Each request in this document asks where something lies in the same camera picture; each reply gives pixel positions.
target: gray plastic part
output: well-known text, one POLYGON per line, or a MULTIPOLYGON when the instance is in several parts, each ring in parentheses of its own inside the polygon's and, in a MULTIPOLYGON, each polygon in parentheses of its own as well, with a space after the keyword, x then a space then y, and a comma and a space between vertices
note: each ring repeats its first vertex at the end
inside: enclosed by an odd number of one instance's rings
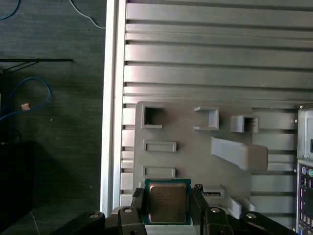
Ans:
POLYGON ((220 105, 212 102, 138 102, 135 112, 134 134, 134 175, 133 190, 143 181, 143 167, 170 167, 176 169, 176 178, 191 179, 192 185, 221 186, 234 198, 250 197, 251 172, 241 170, 237 165, 211 154, 211 138, 252 144, 251 133, 230 131, 231 117, 253 115, 247 106, 220 105), (162 107, 163 116, 153 117, 162 129, 141 128, 144 107, 162 107), (219 110, 218 131, 195 131, 195 126, 203 126, 208 116, 195 112, 195 107, 216 107, 219 110), (177 151, 145 151, 144 141, 169 141, 177 143, 177 151))
POLYGON ((148 105, 142 109, 141 128, 162 129, 163 125, 155 123, 155 119, 162 113, 162 106, 148 105))
POLYGON ((176 170, 172 167, 143 167, 142 177, 147 179, 174 179, 176 170))
POLYGON ((241 204, 237 200, 229 196, 227 196, 225 200, 226 200, 226 208, 228 209, 228 211, 231 213, 233 217, 235 217, 236 219, 239 219, 240 214, 242 212, 241 204))
POLYGON ((200 131, 218 131, 220 125, 220 112, 216 107, 199 106, 195 108, 195 112, 203 112, 207 115, 208 123, 204 126, 195 126, 194 130, 200 131))
POLYGON ((268 169, 268 148, 212 137, 211 153, 236 164, 242 170, 263 171, 268 169))
POLYGON ((247 198, 243 198, 243 199, 238 199, 238 202, 241 204, 242 206, 242 211, 243 212, 255 212, 256 211, 256 206, 247 198))
POLYGON ((177 143, 174 141, 143 141, 143 150, 150 152, 176 152, 177 143))
POLYGON ((259 132, 259 117, 254 115, 239 115, 231 118, 232 132, 259 132))

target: black mounting arm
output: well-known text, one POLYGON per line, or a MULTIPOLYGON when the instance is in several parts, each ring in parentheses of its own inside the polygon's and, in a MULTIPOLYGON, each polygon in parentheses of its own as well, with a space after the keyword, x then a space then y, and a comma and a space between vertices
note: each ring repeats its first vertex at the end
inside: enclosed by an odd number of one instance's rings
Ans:
POLYGON ((40 62, 73 62, 73 59, 0 59, 0 63, 19 63, 17 65, 11 66, 9 68, 1 69, 0 75, 8 75, 23 69, 26 69, 30 66, 38 64, 40 62))
MULTIPOLYGON (((240 219, 226 214, 218 207, 207 204, 198 189, 192 190, 191 217, 197 235, 296 235, 297 233, 276 223, 266 216, 249 211, 240 219)), ((130 207, 115 209, 105 218, 99 211, 82 214, 52 235, 146 235, 143 221, 145 214, 145 193, 137 188, 130 207)))

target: rectangular slot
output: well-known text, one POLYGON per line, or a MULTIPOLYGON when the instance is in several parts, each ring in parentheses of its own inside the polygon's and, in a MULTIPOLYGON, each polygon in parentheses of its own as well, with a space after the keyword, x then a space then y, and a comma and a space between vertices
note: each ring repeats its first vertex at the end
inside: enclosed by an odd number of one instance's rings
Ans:
POLYGON ((220 192, 205 192, 206 196, 221 196, 222 194, 220 192))
POLYGON ((258 118, 257 117, 246 117, 244 119, 244 132, 248 133, 258 133, 259 128, 258 128, 258 118))
POLYGON ((221 186, 215 187, 203 187, 203 195, 209 196, 210 199, 223 199, 225 195, 225 191, 221 186))
POLYGON ((254 115, 231 117, 231 131, 239 133, 258 133, 259 117, 254 115))
POLYGON ((162 107, 142 107, 142 128, 162 129, 164 119, 162 107))
POLYGON ((219 130, 219 119, 220 119, 220 111, 219 108, 214 107, 196 107, 194 108, 195 112, 203 112, 207 115, 207 123, 203 124, 203 126, 195 126, 194 130, 200 131, 218 131, 219 130))
POLYGON ((142 177, 148 179, 174 179, 175 168, 171 167, 143 167, 142 177))
POLYGON ((147 152, 176 152, 177 143, 173 141, 144 141, 143 150, 147 152))

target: screw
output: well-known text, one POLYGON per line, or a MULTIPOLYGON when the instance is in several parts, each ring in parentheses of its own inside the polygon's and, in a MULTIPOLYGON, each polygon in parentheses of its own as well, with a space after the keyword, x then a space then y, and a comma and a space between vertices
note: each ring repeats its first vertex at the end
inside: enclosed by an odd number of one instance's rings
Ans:
POLYGON ((220 212, 220 210, 219 210, 218 208, 212 208, 211 211, 212 211, 213 213, 218 213, 218 212, 220 212))
POLYGON ((252 214, 252 213, 248 213, 248 214, 246 214, 246 216, 247 216, 249 219, 255 219, 255 218, 256 218, 256 215, 255 215, 255 214, 252 214))
POLYGON ((99 217, 99 214, 91 214, 90 216, 89 216, 91 219, 95 219, 95 218, 98 218, 99 217))
POLYGON ((133 209, 132 209, 132 208, 126 208, 126 209, 124 209, 124 211, 125 211, 126 213, 129 213, 129 212, 132 212, 133 209))

